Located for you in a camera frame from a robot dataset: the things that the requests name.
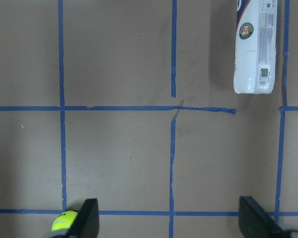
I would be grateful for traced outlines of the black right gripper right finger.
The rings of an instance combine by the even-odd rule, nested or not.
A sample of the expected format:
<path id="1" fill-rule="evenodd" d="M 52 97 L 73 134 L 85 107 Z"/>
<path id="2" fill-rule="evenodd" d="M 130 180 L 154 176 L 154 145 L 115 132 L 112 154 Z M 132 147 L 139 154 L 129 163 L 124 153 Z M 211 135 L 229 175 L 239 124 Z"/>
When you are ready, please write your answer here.
<path id="1" fill-rule="evenodd" d="M 238 226 L 244 238 L 282 238 L 283 230 L 251 196 L 239 198 Z"/>

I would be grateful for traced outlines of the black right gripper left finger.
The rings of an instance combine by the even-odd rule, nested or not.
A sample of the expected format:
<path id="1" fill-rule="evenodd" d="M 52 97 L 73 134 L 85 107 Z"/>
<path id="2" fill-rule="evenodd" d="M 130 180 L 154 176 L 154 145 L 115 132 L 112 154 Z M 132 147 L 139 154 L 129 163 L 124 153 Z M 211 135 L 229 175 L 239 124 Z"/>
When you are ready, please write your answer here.
<path id="1" fill-rule="evenodd" d="M 96 238 L 99 234 L 97 198 L 86 199 L 66 233 L 67 238 Z"/>

